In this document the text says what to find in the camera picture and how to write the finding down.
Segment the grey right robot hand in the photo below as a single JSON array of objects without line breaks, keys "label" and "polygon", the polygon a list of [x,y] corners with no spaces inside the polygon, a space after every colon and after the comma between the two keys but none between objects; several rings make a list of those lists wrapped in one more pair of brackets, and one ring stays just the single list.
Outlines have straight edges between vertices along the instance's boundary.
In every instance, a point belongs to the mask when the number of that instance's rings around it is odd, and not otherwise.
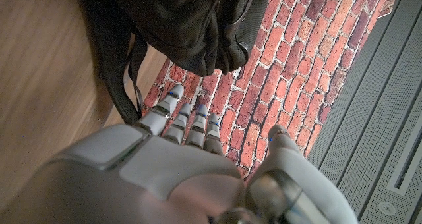
[{"label": "grey right robot hand", "polygon": [[177,108],[174,86],[135,126],[113,125],[42,165],[2,223],[356,223],[344,195],[273,126],[248,182],[222,154],[218,118]]}]

